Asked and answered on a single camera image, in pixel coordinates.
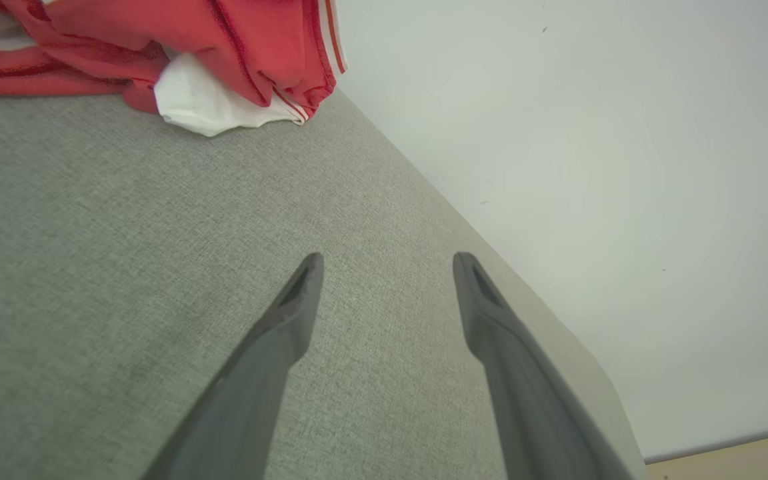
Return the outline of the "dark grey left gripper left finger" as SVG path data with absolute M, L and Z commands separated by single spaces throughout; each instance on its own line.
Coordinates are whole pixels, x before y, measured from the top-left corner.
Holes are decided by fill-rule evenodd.
M 302 259 L 144 474 L 146 479 L 261 479 L 290 368 L 310 346 L 324 258 Z

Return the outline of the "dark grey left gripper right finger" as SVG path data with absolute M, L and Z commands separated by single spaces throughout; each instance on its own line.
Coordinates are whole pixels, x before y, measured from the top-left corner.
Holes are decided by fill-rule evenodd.
M 634 478 L 478 258 L 458 252 L 452 271 L 464 337 L 487 377 L 508 478 Z

